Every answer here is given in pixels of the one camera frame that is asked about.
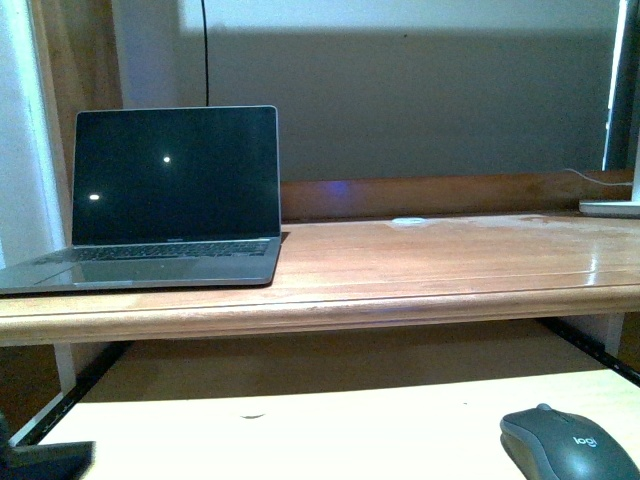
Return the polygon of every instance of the black stand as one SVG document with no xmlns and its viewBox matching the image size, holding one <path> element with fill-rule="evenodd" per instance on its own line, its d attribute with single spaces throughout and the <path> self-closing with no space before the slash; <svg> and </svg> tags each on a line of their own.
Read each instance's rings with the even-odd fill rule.
<svg viewBox="0 0 640 480">
<path fill-rule="evenodd" d="M 93 442 L 11 447 L 0 412 L 0 480 L 76 480 L 93 461 Z"/>
</svg>

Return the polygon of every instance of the gray mouse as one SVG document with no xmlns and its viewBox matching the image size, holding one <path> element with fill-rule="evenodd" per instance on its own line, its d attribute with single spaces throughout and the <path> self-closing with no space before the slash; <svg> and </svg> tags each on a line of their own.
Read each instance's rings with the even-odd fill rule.
<svg viewBox="0 0 640 480">
<path fill-rule="evenodd" d="M 529 480 L 640 480 L 622 446 L 597 423 L 547 404 L 510 413 L 500 441 Z"/>
</svg>

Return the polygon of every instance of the wooden desk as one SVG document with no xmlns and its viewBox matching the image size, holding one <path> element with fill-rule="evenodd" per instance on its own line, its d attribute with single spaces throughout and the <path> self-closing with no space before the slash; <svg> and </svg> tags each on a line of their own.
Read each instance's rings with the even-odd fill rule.
<svg viewBox="0 0 640 480">
<path fill-rule="evenodd" d="M 0 300 L 0 345 L 640 310 L 640 222 L 571 214 L 286 225 L 267 288 Z"/>
<path fill-rule="evenodd" d="M 500 419 L 548 403 L 640 464 L 640 389 L 537 322 L 136 342 L 43 443 L 87 480 L 521 480 Z"/>
</svg>

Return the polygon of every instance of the laptop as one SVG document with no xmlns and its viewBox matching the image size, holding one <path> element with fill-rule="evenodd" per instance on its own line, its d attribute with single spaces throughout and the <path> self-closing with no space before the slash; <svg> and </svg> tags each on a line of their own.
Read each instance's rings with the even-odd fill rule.
<svg viewBox="0 0 640 480">
<path fill-rule="evenodd" d="M 267 285 L 280 218 L 275 107 L 81 112 L 72 246 L 0 293 Z"/>
</svg>

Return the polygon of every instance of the laptop keyboard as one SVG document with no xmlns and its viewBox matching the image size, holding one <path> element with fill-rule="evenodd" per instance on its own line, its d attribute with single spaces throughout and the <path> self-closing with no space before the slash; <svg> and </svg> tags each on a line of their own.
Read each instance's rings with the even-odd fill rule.
<svg viewBox="0 0 640 480">
<path fill-rule="evenodd" d="M 259 257 L 264 256 L 268 245 L 268 240 L 252 240 L 78 248 L 49 255 L 34 263 L 42 265 L 45 263 L 144 260 L 154 258 Z"/>
</svg>

